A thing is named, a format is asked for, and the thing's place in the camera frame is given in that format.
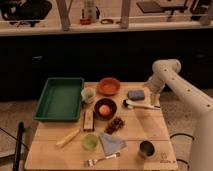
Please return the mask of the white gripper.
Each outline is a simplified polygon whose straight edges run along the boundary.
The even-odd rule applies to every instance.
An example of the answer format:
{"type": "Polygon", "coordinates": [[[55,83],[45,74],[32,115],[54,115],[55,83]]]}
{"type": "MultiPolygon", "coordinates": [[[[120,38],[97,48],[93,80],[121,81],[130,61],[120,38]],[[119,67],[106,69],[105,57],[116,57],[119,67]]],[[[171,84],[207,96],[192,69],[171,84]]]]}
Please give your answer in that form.
{"type": "Polygon", "coordinates": [[[162,92],[162,90],[165,87],[165,83],[159,79],[157,76],[152,75],[145,83],[145,85],[150,89],[151,92],[153,92],[150,95],[151,104],[153,106],[157,106],[159,103],[159,97],[162,92]]]}

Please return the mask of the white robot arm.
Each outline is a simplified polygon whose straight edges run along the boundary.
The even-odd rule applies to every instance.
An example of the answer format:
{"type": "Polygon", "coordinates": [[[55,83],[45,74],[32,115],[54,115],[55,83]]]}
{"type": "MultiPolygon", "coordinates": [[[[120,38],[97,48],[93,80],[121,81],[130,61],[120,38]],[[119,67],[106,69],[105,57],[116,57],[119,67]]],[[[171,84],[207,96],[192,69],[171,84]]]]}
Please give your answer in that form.
{"type": "Polygon", "coordinates": [[[189,171],[213,171],[213,98],[180,77],[180,70],[181,63],[177,59],[157,60],[146,85],[152,100],[156,100],[167,85],[197,114],[189,171]]]}

